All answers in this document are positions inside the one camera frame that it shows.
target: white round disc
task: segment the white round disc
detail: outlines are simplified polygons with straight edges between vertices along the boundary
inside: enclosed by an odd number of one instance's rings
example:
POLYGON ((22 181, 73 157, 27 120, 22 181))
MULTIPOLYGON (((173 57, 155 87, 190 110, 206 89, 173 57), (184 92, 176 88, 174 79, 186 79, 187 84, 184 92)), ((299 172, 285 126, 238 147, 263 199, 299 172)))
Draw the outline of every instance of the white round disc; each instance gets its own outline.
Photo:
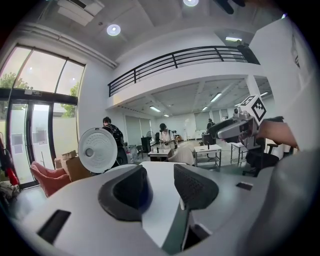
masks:
POLYGON ((114 165, 118 154, 117 143, 107 130, 92 128, 82 135, 78 154, 86 169, 101 174, 114 165))

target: table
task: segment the table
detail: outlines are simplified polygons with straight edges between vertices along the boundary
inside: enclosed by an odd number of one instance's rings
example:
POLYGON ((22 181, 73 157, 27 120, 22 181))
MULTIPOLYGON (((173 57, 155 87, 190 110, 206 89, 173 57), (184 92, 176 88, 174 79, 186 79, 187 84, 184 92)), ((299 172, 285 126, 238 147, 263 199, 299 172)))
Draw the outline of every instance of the table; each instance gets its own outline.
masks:
MULTIPOLYGON (((236 158, 232 159, 233 147, 236 147, 236 148, 238 148, 238 161, 237 161, 237 164, 239 165, 239 163, 240 163, 240 149, 244 148, 245 146, 241 142, 239 142, 239 143, 231 142, 230 144, 231 144, 230 164, 232 164, 232 161, 235 162, 237 160, 236 158)), ((246 153, 246 152, 248 152, 248 150, 247 151, 243 151, 243 150, 241 151, 241 163, 247 161, 246 159, 244 159, 244 152, 246 153)))
POLYGON ((158 153, 157 149, 155 149, 155 152, 152 152, 152 151, 149 152, 148 156, 150 157, 151 162, 163 162, 173 156, 173 150, 159 149, 159 153, 158 153))
POLYGON ((194 147, 194 151, 195 151, 195 166, 198 166, 198 163, 208 163, 208 162, 215 162, 215 165, 217 167, 221 166, 221 151, 222 148, 218 145, 210 145, 209 149, 208 146, 195 146, 194 147), (203 159, 198 159, 198 154, 200 153, 206 153, 206 154, 210 154, 215 152, 215 157, 207 157, 203 159))

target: air conditioning unit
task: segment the air conditioning unit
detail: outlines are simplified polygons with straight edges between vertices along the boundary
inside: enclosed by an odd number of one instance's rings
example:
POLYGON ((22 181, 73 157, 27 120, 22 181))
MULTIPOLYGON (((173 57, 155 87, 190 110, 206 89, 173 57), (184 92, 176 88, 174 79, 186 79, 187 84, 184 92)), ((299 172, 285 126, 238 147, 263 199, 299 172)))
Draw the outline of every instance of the air conditioning unit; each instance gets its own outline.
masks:
POLYGON ((59 0, 58 13, 86 26, 105 7, 98 0, 59 0))

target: black hair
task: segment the black hair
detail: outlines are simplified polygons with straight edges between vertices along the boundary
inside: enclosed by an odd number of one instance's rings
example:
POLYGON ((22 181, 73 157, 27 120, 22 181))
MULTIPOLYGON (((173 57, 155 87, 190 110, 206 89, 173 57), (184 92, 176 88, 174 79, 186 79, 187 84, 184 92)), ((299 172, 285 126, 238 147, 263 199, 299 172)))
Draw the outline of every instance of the black hair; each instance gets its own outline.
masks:
POLYGON ((108 116, 106 116, 106 117, 102 120, 102 123, 103 123, 103 124, 105 124, 105 123, 111 124, 111 119, 110 119, 108 116))
POLYGON ((166 125, 164 123, 160 124, 160 132, 163 132, 166 129, 166 125))

